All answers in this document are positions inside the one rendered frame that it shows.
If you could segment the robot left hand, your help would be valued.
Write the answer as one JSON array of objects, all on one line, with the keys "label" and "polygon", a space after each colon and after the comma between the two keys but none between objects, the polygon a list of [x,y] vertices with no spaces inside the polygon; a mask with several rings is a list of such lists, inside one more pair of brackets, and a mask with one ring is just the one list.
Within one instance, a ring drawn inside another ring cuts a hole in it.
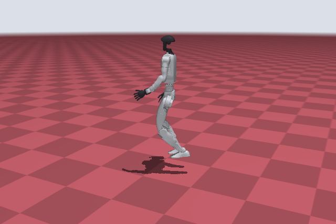
[{"label": "robot left hand", "polygon": [[[148,88],[146,88],[146,89],[148,89]],[[137,93],[134,93],[134,95],[137,94],[137,95],[135,95],[134,97],[138,96],[138,97],[135,98],[135,99],[138,98],[137,101],[138,101],[139,99],[143,98],[145,95],[148,95],[148,94],[151,93],[151,92],[150,92],[150,93],[147,94],[146,91],[145,91],[146,89],[144,89],[144,90],[136,90],[136,91],[139,91],[139,92],[137,92]],[[139,97],[140,97],[140,98],[139,98]]]}]

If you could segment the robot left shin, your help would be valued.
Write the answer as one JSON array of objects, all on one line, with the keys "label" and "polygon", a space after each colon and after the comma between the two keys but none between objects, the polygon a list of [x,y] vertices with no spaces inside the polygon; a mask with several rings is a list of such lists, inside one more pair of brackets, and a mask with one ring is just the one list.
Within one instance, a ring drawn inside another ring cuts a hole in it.
[{"label": "robot left shin", "polygon": [[158,136],[162,138],[165,142],[167,142],[170,146],[174,147],[180,153],[185,152],[184,149],[177,142],[176,138],[166,129],[160,129],[160,135],[158,134]]}]

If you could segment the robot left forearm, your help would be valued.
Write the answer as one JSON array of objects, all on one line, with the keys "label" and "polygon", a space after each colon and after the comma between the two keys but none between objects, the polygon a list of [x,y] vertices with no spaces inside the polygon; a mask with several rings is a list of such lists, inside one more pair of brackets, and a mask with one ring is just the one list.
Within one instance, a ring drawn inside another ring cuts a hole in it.
[{"label": "robot left forearm", "polygon": [[162,82],[162,81],[163,81],[163,77],[162,77],[162,76],[159,76],[159,77],[157,78],[157,80],[155,81],[155,83],[154,83],[152,86],[150,86],[148,89],[145,90],[146,93],[148,94],[148,93],[150,93],[150,92],[154,92],[158,87],[161,86],[161,82]]}]

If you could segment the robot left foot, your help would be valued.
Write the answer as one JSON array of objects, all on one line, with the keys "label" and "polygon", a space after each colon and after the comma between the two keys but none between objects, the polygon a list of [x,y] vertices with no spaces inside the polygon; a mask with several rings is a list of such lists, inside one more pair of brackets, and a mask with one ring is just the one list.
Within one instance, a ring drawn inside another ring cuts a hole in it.
[{"label": "robot left foot", "polygon": [[170,158],[180,158],[180,157],[189,157],[189,156],[190,156],[189,151],[185,151],[184,153],[177,152],[173,155],[170,155]]}]

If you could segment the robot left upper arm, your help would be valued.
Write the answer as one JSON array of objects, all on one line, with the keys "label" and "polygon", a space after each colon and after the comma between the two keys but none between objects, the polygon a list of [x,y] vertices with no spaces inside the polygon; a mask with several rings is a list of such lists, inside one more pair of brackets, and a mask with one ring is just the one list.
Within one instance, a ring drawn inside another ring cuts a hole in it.
[{"label": "robot left upper arm", "polygon": [[163,83],[166,81],[170,61],[171,61],[170,56],[162,57],[162,67],[161,67],[162,75],[161,76],[163,77],[163,81],[162,81]]}]

